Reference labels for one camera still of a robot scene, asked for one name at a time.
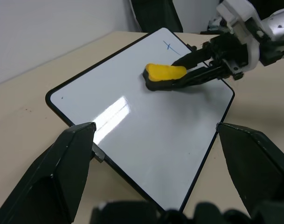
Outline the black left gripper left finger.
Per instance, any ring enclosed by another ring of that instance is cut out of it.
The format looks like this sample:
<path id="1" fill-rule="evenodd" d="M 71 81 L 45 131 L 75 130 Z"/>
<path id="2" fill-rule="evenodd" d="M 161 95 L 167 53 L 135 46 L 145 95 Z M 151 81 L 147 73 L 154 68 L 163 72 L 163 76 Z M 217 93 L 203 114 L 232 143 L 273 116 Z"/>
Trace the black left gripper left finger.
<path id="1" fill-rule="evenodd" d="M 87 181 L 96 124 L 64 130 L 0 208 L 0 224 L 71 224 Z"/>

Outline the black chair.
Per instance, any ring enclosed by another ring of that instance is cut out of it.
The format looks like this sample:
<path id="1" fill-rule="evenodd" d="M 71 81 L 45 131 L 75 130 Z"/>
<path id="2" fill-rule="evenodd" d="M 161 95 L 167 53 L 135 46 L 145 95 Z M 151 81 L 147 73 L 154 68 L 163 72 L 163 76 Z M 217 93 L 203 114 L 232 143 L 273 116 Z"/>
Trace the black chair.
<path id="1" fill-rule="evenodd" d="M 151 33 L 160 28 L 183 32 L 173 0 L 130 0 L 140 30 Z"/>

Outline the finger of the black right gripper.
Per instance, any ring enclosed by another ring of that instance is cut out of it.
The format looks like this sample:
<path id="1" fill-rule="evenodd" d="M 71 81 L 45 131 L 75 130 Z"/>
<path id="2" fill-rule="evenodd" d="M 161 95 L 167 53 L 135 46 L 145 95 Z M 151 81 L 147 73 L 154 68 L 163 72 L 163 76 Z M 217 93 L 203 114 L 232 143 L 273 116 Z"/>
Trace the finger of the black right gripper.
<path id="1" fill-rule="evenodd" d="M 214 79 L 222 79 L 226 76 L 226 67 L 201 67 L 188 72 L 185 76 L 173 83 L 173 87 L 188 87 L 201 85 Z"/>
<path id="2" fill-rule="evenodd" d="M 186 54 L 185 56 L 179 58 L 172 63 L 172 66 L 181 66 L 190 70 L 194 67 L 197 67 L 198 64 L 210 59 L 213 55 L 213 52 L 210 48 L 201 48 L 195 52 Z"/>

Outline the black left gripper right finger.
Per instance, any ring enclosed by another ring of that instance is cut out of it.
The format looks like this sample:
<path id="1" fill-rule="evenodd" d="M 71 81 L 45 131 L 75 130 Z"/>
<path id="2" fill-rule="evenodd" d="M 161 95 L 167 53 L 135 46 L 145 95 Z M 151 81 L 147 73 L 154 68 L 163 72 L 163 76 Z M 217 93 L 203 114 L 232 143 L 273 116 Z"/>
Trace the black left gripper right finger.
<path id="1" fill-rule="evenodd" d="M 284 153 L 262 132 L 218 123 L 231 180 L 252 217 L 263 202 L 284 202 Z"/>

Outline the yellow and black eraser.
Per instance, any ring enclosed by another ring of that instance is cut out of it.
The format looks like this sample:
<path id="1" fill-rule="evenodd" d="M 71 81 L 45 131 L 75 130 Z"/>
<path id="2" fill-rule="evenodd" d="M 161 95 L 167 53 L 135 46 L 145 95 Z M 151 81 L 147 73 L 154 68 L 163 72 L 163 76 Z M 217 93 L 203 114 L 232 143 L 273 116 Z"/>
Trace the yellow and black eraser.
<path id="1" fill-rule="evenodd" d="M 142 76 L 148 90 L 168 91 L 186 74 L 187 69 L 183 66 L 149 63 L 145 66 Z"/>

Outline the black-framed whiteboard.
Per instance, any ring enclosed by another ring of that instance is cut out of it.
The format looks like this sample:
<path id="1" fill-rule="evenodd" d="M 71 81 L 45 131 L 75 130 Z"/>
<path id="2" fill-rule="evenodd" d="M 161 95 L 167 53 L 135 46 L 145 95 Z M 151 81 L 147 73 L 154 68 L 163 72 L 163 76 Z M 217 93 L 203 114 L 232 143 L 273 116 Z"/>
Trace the black-framed whiteboard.
<path id="1" fill-rule="evenodd" d="M 166 28 L 147 34 L 46 94 L 69 126 L 95 122 L 105 161 L 161 209 L 184 210 L 235 93 L 223 80 L 150 91 L 148 63 L 171 64 L 190 52 Z"/>

